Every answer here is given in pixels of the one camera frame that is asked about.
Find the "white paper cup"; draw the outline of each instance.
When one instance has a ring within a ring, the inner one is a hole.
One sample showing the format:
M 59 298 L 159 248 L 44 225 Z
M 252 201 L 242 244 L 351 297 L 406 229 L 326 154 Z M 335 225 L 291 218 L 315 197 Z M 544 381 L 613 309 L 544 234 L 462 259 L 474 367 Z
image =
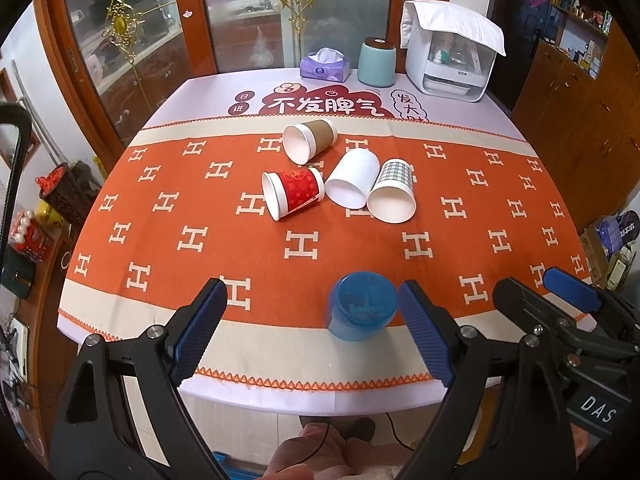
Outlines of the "white paper cup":
M 324 182 L 316 168 L 262 174 L 262 193 L 275 221 L 324 198 Z
M 347 209 L 361 209 L 376 182 L 380 162 L 363 148 L 351 150 L 340 159 L 324 184 L 326 195 Z
M 406 222 L 415 213 L 414 178 L 409 163 L 392 158 L 382 165 L 367 208 L 378 220 L 388 224 Z
M 308 163 L 336 140 L 338 140 L 338 130 L 327 119 L 291 124 L 282 133 L 282 145 L 285 153 L 299 165 Z

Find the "blue plastic cup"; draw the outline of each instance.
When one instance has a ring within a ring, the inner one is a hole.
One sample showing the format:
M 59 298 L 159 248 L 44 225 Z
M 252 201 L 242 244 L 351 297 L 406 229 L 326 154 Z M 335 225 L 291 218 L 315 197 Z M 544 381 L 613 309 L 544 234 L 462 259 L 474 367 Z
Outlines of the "blue plastic cup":
M 362 341 L 391 322 L 398 294 L 384 276 L 364 270 L 338 280 L 329 293 L 326 327 L 344 341 Z

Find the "tissue box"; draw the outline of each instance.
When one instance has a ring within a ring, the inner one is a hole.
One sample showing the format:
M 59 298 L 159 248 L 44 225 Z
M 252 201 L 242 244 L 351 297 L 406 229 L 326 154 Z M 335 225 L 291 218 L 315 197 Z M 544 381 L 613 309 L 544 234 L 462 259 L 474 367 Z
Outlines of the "tissue box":
M 306 56 L 300 61 L 300 77 L 344 83 L 349 77 L 349 73 L 350 66 L 347 59 L 336 61 L 335 63 L 318 63 L 316 60 Z

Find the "screw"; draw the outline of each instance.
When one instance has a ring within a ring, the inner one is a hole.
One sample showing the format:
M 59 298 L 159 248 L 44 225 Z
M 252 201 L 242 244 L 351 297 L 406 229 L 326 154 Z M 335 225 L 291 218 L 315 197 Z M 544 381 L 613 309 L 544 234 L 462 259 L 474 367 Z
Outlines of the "screw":
M 540 344 L 540 339 L 538 339 L 534 335 L 527 334 L 526 336 L 524 336 L 524 343 L 527 346 L 530 346 L 531 348 L 535 348 L 536 346 L 538 346 Z
M 478 329 L 475 326 L 464 325 L 460 327 L 460 333 L 465 339 L 473 339 L 478 335 Z
M 580 358 L 576 354 L 569 354 L 566 357 L 566 361 L 569 364 L 569 366 L 573 368 L 577 368 L 582 363 L 582 361 L 580 361 Z
M 90 334 L 84 340 L 84 344 L 87 346 L 96 346 L 102 337 L 99 334 Z
M 164 326 L 153 325 L 146 329 L 146 336 L 149 339 L 157 339 L 164 333 Z

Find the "orange tablecloth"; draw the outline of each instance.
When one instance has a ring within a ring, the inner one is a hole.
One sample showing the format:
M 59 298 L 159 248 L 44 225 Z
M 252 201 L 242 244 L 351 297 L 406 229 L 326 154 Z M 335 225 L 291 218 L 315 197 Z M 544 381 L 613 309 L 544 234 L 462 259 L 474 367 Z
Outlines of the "orange tablecloth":
M 414 168 L 414 218 L 385 224 L 325 199 L 274 222 L 260 176 L 296 167 L 281 144 L 292 122 L 286 116 L 148 128 L 118 162 L 82 230 L 60 303 L 61 329 L 76 339 L 87 332 L 138 336 L 219 277 L 228 308 L 192 392 L 297 413 L 327 413 L 327 402 L 314 408 L 309 396 L 331 392 L 333 412 L 364 413 L 380 409 L 367 408 L 367 392 L 435 381 L 399 315 L 362 343 L 328 333 L 326 297 L 341 276 L 373 270 L 395 285 L 416 279 L 459 322 L 512 340 L 518 330 L 493 309 L 496 281 L 514 276 L 546 294 L 544 269 L 588 276 L 562 199 L 526 142 L 442 124 L 332 119 L 340 136 L 312 161 L 316 168 L 328 177 L 357 146 L 381 163 L 404 158 Z M 290 396 L 273 400 L 274 390 Z M 338 402 L 337 395 L 350 394 L 363 407 Z M 408 397 L 387 409 L 437 400 L 418 399 L 415 391 Z

